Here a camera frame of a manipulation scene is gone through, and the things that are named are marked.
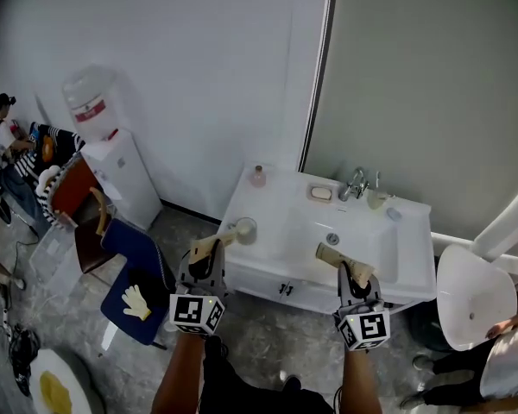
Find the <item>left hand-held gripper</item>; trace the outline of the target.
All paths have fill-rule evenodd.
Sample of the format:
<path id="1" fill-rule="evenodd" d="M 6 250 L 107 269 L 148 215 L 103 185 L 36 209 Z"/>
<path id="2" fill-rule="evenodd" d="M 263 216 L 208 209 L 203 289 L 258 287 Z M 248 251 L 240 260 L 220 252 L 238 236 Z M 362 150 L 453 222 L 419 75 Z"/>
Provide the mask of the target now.
<path id="1" fill-rule="evenodd" d="M 193 242 L 170 296 L 169 322 L 187 334 L 214 335 L 225 312 L 224 243 L 217 239 L 211 246 Z"/>

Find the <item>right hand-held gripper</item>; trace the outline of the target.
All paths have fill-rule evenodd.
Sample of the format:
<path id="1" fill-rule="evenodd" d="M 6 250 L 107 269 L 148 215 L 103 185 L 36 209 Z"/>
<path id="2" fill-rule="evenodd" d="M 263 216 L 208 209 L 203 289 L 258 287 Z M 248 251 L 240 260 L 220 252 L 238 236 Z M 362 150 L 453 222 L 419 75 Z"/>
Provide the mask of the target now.
<path id="1" fill-rule="evenodd" d="M 389 310 L 384 307 L 379 281 L 370 276 L 362 298 L 353 298 L 351 271 L 342 261 L 338 267 L 340 307 L 333 313 L 337 331 L 347 351 L 377 348 L 390 338 Z"/>

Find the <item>cream plastic tube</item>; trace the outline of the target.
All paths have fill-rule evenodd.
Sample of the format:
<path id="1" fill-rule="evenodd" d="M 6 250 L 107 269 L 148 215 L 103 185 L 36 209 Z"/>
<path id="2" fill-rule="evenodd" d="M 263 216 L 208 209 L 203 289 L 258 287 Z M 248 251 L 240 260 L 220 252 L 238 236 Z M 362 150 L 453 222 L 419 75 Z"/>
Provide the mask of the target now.
<path id="1" fill-rule="evenodd" d="M 350 269 L 351 278 L 362 288 L 365 289 L 373 275 L 375 268 L 363 262 L 353 260 L 352 258 L 339 253 L 334 248 L 320 243 L 316 249 L 315 257 L 318 260 L 333 266 L 339 267 L 345 263 Z"/>
<path id="2" fill-rule="evenodd" d="M 237 240 L 238 232 L 236 228 L 229 229 L 224 233 L 208 236 L 191 243 L 189 251 L 189 264 L 195 264 L 207 258 L 213 250 L 216 241 L 221 241 L 225 247 L 230 246 Z"/>

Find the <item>grey mug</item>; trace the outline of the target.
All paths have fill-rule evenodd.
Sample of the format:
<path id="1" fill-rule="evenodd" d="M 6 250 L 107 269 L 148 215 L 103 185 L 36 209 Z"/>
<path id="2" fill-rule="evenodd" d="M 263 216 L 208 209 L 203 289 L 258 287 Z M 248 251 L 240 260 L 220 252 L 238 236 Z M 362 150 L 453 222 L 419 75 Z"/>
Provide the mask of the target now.
<path id="1" fill-rule="evenodd" d="M 229 223 L 228 230 L 235 234 L 237 242 L 241 245 L 251 245 L 256 241 L 257 224 L 250 217 L 241 217 L 234 223 Z"/>

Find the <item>person's right forearm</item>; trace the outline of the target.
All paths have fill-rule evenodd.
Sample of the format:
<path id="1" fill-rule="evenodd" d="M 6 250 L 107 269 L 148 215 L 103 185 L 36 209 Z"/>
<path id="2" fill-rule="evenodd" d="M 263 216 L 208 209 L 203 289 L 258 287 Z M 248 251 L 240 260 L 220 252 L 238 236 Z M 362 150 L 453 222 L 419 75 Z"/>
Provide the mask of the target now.
<path id="1" fill-rule="evenodd" d="M 382 414 L 375 372 L 364 350 L 344 354 L 340 414 Z"/>

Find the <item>black cloth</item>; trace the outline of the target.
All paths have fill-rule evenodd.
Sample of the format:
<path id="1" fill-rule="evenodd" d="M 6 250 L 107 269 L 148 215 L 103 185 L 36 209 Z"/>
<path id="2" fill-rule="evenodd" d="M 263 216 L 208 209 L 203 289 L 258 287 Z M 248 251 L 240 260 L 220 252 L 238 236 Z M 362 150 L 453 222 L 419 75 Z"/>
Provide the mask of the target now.
<path id="1" fill-rule="evenodd" d="M 138 286 L 140 293 L 149 308 L 167 308 L 170 293 L 162 282 L 162 279 L 142 269 L 131 268 L 128 270 L 129 284 Z"/>

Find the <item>white vanity cabinet with sink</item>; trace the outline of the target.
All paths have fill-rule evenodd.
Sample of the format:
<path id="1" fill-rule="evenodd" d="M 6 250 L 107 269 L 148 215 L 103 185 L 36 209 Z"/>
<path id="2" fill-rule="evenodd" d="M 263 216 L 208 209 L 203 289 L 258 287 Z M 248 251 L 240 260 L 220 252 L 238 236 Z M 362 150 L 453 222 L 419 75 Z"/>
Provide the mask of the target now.
<path id="1" fill-rule="evenodd" d="M 225 284 L 232 291 L 330 314 L 339 306 L 338 273 L 315 257 L 324 243 L 375 268 L 382 299 L 415 305 L 436 297 L 430 206 L 390 198 L 371 210 L 366 198 L 338 199 L 338 182 L 267 166 L 266 185 L 254 187 L 253 166 L 242 170 L 219 230 L 241 217 L 256 221 L 256 241 L 225 250 Z M 310 184 L 329 185 L 332 202 L 309 200 Z M 402 214 L 399 222 L 386 214 Z"/>

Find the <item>dark round bin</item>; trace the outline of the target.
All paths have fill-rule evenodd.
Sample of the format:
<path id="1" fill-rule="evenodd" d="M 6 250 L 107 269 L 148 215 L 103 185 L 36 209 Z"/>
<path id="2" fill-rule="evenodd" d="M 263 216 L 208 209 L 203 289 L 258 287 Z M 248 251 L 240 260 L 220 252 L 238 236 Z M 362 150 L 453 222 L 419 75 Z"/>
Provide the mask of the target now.
<path id="1" fill-rule="evenodd" d="M 435 300 L 417 304 L 406 313 L 409 333 L 417 343 L 439 353 L 452 351 L 443 334 Z"/>

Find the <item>blue chair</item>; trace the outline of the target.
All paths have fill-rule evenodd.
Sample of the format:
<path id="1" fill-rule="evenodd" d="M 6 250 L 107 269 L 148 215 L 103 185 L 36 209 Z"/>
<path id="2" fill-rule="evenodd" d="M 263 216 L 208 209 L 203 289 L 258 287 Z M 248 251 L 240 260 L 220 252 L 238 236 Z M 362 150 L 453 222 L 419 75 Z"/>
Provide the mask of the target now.
<path id="1" fill-rule="evenodd" d="M 156 242 L 144 231 L 121 220 L 114 219 L 109 224 L 101 241 L 101 246 L 113 254 L 125 258 L 124 265 L 104 298 L 100 310 L 104 316 L 126 335 L 143 345 L 155 345 L 155 337 L 163 323 L 167 308 L 152 307 L 145 321 L 123 313 L 126 307 L 122 300 L 124 291 L 130 286 L 128 270 L 142 269 L 162 279 L 170 296 L 176 289 L 176 279 Z"/>

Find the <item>clear glass tumbler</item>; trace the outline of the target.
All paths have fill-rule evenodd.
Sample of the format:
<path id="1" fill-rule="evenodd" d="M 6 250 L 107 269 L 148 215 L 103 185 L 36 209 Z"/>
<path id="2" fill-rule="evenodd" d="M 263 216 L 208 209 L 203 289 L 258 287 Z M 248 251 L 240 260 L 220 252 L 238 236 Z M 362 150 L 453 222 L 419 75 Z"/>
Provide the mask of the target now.
<path id="1" fill-rule="evenodd" d="M 391 195 L 384 191 L 369 190 L 367 203 L 371 210 L 378 210 L 384 203 L 391 198 Z"/>

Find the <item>white bathtub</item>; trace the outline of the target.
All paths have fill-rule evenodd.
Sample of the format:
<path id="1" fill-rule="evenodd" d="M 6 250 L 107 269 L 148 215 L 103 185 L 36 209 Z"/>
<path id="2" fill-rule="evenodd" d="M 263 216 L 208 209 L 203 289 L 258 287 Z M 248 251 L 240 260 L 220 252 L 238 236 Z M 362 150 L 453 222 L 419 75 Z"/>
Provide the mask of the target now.
<path id="1" fill-rule="evenodd" d="M 489 329 L 517 312 L 508 273 L 459 245 L 439 257 L 437 307 L 445 340 L 457 351 L 486 341 Z"/>

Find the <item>white water dispenser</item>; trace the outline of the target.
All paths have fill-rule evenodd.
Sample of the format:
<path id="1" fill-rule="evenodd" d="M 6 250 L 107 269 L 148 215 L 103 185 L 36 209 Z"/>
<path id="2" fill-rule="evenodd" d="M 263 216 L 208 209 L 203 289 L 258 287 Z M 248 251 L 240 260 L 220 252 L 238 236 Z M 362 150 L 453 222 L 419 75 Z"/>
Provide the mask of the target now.
<path id="1" fill-rule="evenodd" d="M 118 213 L 149 229 L 162 204 L 132 134 L 119 129 L 110 140 L 86 143 L 80 152 Z"/>

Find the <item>person's black trousers and shoes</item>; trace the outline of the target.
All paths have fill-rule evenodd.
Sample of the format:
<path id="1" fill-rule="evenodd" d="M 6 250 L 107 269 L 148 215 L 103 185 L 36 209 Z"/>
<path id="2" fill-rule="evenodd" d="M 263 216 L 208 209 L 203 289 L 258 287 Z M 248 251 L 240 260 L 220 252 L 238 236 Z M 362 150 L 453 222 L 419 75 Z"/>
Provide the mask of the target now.
<path id="1" fill-rule="evenodd" d="M 304 389 L 291 376 L 282 389 L 266 389 L 245 382 L 227 358 L 219 337 L 205 341 L 204 385 L 199 414 L 333 414 L 322 395 Z"/>

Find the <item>clear plastic storage box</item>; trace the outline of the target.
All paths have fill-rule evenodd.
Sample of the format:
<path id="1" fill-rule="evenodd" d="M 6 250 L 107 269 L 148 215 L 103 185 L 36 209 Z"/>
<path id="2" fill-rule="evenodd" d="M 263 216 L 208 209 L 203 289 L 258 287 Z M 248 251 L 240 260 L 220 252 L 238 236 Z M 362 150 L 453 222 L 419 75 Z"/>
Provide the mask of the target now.
<path id="1" fill-rule="evenodd" d="M 51 227 L 29 258 L 29 265 L 46 290 L 69 296 L 83 276 L 74 232 Z"/>

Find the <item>striped blanket with flowers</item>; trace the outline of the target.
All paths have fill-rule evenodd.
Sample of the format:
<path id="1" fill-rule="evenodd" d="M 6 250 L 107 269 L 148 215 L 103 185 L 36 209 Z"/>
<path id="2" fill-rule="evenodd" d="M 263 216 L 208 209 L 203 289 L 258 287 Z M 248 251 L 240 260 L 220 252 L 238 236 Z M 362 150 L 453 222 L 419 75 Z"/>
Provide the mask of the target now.
<path id="1" fill-rule="evenodd" d="M 85 141 L 77 133 L 37 122 L 31 124 L 28 138 L 35 149 L 20 154 L 14 167 L 33 189 L 43 216 L 52 227 L 61 228 L 52 196 L 65 172 L 81 159 Z"/>

